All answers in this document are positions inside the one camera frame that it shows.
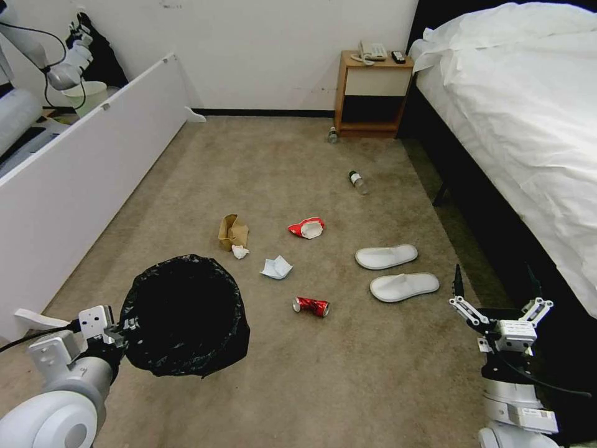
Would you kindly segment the left gripper silver-barred finger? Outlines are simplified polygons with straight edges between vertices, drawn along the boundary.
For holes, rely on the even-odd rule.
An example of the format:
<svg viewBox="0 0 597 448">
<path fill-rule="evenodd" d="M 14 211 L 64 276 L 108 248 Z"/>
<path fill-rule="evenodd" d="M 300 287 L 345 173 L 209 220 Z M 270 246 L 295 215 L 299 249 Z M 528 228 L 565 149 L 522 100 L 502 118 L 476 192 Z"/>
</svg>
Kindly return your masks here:
<svg viewBox="0 0 597 448">
<path fill-rule="evenodd" d="M 104 329 L 103 342 L 115 347 L 126 347 L 130 335 L 138 329 L 137 320 L 124 320 Z"/>
</svg>

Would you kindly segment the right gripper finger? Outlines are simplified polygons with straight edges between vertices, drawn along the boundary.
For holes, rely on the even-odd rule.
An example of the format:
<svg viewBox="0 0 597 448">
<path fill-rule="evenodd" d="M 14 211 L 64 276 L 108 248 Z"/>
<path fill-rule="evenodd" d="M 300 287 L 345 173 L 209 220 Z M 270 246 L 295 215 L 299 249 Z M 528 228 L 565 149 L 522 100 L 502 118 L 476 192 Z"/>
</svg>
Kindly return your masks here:
<svg viewBox="0 0 597 448">
<path fill-rule="evenodd" d="M 473 327 L 489 325 L 489 319 L 465 300 L 465 289 L 459 264 L 456 264 L 455 267 L 452 291 L 453 297 L 448 301 L 448 303 L 468 324 L 472 325 Z"/>
<path fill-rule="evenodd" d="M 533 298 L 522 308 L 523 315 L 520 317 L 520 321 L 539 323 L 551 311 L 554 302 L 543 299 L 541 283 L 536 278 L 529 264 L 527 264 L 527 272 Z"/>
</svg>

